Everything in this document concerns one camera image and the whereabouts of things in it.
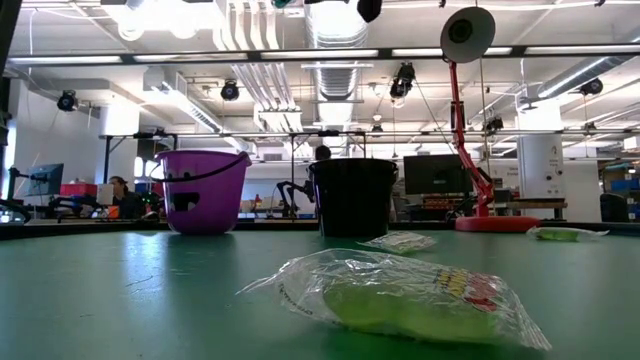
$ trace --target bucket handle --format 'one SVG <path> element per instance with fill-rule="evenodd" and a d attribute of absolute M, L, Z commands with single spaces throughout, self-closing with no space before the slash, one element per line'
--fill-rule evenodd
<path fill-rule="evenodd" d="M 208 178 L 209 176 L 214 176 L 214 175 L 218 175 L 220 173 L 223 173 L 229 169 L 231 169 L 232 167 L 238 165 L 240 162 L 242 162 L 245 159 L 249 158 L 249 154 L 247 154 L 246 152 L 241 152 L 240 154 L 238 154 L 238 157 L 233 160 L 232 162 L 228 163 L 227 165 L 221 167 L 221 168 L 217 168 L 213 171 L 209 171 L 208 173 L 204 173 L 204 174 L 200 174 L 200 175 L 194 175 L 194 176 L 189 176 L 189 177 L 182 177 L 182 178 L 167 178 L 167 179 L 159 179 L 159 178 L 151 178 L 151 180 L 155 181 L 155 182 L 159 182 L 159 183 L 176 183 L 176 182 L 188 182 L 188 181 L 196 181 L 196 180 L 201 180 L 204 178 Z"/>

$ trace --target ceiling light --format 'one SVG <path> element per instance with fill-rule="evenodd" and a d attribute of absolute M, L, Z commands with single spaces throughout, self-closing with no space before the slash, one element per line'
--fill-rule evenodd
<path fill-rule="evenodd" d="M 511 50 L 513 49 L 510 47 L 491 47 L 487 49 L 487 51 L 484 54 L 485 55 L 509 55 L 511 54 Z"/>
<path fill-rule="evenodd" d="M 243 52 L 221 52 L 207 54 L 157 54 L 157 55 L 134 55 L 137 62 L 191 62 L 191 61 L 229 61 L 247 60 L 247 53 Z"/>
<path fill-rule="evenodd" d="M 532 46 L 525 50 L 527 55 L 552 55 L 552 54 L 574 54 L 574 53 L 595 53 L 608 54 L 612 52 L 632 53 L 640 51 L 638 45 L 569 45 L 569 46 Z"/>
<path fill-rule="evenodd" d="M 354 50 L 295 50 L 295 51 L 268 51 L 260 56 L 265 60 L 281 59 L 344 59 L 344 58 L 374 58 L 378 56 L 378 50 L 354 49 Z"/>
<path fill-rule="evenodd" d="M 254 137 L 254 138 L 270 138 L 270 137 L 289 137 L 285 133 L 227 133 L 231 137 Z"/>
<path fill-rule="evenodd" d="M 335 63 L 317 63 L 317 64 L 302 64 L 301 69 L 313 70 L 313 69 L 363 69 L 372 68 L 371 63 L 353 63 L 353 64 L 335 64 Z"/>
<path fill-rule="evenodd" d="M 56 66 L 76 64 L 117 64 L 121 63 L 120 56 L 24 56 L 9 58 L 13 65 L 28 66 Z"/>
<path fill-rule="evenodd" d="M 392 57 L 442 56 L 442 49 L 440 48 L 393 49 L 391 50 L 391 56 Z"/>

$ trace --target small plastic bag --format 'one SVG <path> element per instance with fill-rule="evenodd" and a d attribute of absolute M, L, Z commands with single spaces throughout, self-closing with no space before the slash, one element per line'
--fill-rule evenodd
<path fill-rule="evenodd" d="M 325 250 L 239 293 L 273 287 L 283 305 L 353 330 L 419 340 L 551 345 L 500 278 L 397 255 Z"/>
<path fill-rule="evenodd" d="M 402 255 L 424 250 L 435 245 L 436 241 L 428 236 L 398 231 L 358 244 Z"/>
<path fill-rule="evenodd" d="M 554 227 L 533 227 L 527 231 L 527 235 L 543 241 L 565 241 L 580 242 L 595 240 L 600 236 L 607 235 L 609 231 L 589 231 L 574 228 L 554 228 Z"/>

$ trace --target desk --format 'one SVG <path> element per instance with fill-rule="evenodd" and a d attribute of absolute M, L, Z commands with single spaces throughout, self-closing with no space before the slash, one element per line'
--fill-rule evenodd
<path fill-rule="evenodd" d="M 235 295 L 287 260 L 364 250 L 318 231 L 190 237 L 126 231 L 0 242 L 0 359 L 638 359 L 640 240 L 538 242 L 418 231 L 412 257 L 502 277 L 554 349 L 437 344 L 357 333 L 290 313 L 275 291 Z"/>
<path fill-rule="evenodd" d="M 567 207 L 564 199 L 518 199 L 507 203 L 507 208 L 513 210 L 525 209 L 553 209 L 556 219 L 562 219 L 562 209 Z"/>

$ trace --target light fixture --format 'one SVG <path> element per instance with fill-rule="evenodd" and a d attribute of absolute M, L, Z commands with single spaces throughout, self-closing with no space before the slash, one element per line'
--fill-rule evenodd
<path fill-rule="evenodd" d="M 13 65 L 26 66 L 56 66 L 75 64 L 117 64 L 121 63 L 120 56 L 18 56 L 9 58 Z"/>
<path fill-rule="evenodd" d="M 104 10 L 118 24 L 120 37 L 138 40 L 147 31 L 170 31 L 178 39 L 189 39 L 200 29 L 214 29 L 222 16 L 214 1 L 144 0 L 109 1 Z"/>
<path fill-rule="evenodd" d="M 301 69 L 315 70 L 315 69 L 369 69 L 372 68 L 372 63 L 353 63 L 353 64 L 336 64 L 336 63 L 316 63 L 316 64 L 302 64 Z"/>
<path fill-rule="evenodd" d="M 568 46 L 531 46 L 525 50 L 526 55 L 562 55 L 574 53 L 608 54 L 633 53 L 640 51 L 640 44 L 632 45 L 568 45 Z"/>
<path fill-rule="evenodd" d="M 133 55 L 133 59 L 137 62 L 191 62 L 191 61 L 229 61 L 229 60 L 247 60 L 247 53 L 244 52 L 219 52 L 206 54 L 156 54 L 156 55 Z"/>
<path fill-rule="evenodd" d="M 510 47 L 491 47 L 484 54 L 485 55 L 509 55 L 513 48 Z"/>
<path fill-rule="evenodd" d="M 411 57 L 411 56 L 442 56 L 440 48 L 415 48 L 415 49 L 393 49 L 392 57 Z"/>
<path fill-rule="evenodd" d="M 253 137 L 253 138 L 284 138 L 289 137 L 285 133 L 227 133 L 231 137 Z"/>
<path fill-rule="evenodd" d="M 371 49 L 319 49 L 319 50 L 294 50 L 294 51 L 267 51 L 260 54 L 265 60 L 284 59 L 344 59 L 344 58 L 374 58 L 378 56 L 378 50 Z"/>
<path fill-rule="evenodd" d="M 513 48 L 511 47 L 490 47 L 484 54 L 485 55 L 509 55 Z M 393 49 L 391 50 L 392 57 L 412 57 L 412 56 L 442 56 L 442 49 L 440 48 L 411 48 L 411 49 Z"/>

